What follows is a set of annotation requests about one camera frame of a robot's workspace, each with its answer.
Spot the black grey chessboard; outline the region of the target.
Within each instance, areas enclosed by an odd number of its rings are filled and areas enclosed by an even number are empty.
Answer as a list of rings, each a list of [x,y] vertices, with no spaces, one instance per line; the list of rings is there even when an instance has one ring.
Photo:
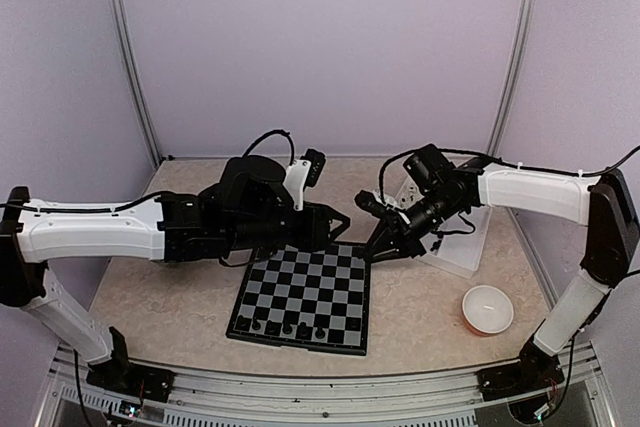
[[[364,356],[368,348],[371,267],[363,259],[364,245],[336,242],[313,253],[287,246],[268,256],[254,250],[246,267],[226,329],[232,340],[301,348],[330,354]],[[251,319],[245,329],[236,327],[239,315]],[[251,328],[252,319],[262,323]],[[359,318],[361,328],[351,330],[349,319]],[[279,324],[274,334],[266,332],[268,321]],[[298,325],[309,326],[308,338],[299,338]],[[282,333],[284,323],[293,326]],[[323,327],[326,336],[315,331]]]

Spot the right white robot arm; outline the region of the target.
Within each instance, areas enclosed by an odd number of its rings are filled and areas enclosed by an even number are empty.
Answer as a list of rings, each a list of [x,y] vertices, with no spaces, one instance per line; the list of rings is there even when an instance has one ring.
[[[480,154],[461,165],[428,144],[401,154],[403,167],[421,194],[408,208],[384,192],[361,191],[356,205],[378,220],[364,257],[370,263],[425,254],[423,238],[451,217],[474,208],[501,207],[550,216],[587,229],[580,269],[535,330],[513,366],[511,380],[535,389],[551,371],[549,359],[595,317],[623,280],[639,244],[639,216],[617,165],[596,172],[567,172],[510,164]]]

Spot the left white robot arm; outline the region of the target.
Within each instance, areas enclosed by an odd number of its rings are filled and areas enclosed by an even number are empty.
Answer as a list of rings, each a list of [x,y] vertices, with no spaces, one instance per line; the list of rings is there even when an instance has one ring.
[[[287,165],[247,149],[197,194],[164,190],[115,204],[56,203],[15,187],[1,206],[1,302],[29,312],[90,366],[99,366],[115,389],[133,390],[140,371],[129,361],[122,335],[65,291],[49,261],[225,262],[241,250],[323,250],[350,226],[348,216],[304,198],[325,162],[314,149],[290,157]]]

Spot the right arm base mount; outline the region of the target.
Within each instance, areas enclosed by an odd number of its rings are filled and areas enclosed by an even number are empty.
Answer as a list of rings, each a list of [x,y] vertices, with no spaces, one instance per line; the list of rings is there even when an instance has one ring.
[[[476,377],[484,401],[547,389],[565,380],[560,367],[550,367],[538,372],[535,369],[527,370],[521,363],[481,369]]]

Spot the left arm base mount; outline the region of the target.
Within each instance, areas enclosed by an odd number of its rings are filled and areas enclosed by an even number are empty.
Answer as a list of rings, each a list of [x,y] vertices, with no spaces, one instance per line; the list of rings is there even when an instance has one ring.
[[[166,403],[175,374],[163,368],[130,363],[120,365],[106,362],[90,365],[86,381],[89,385],[108,391]]]

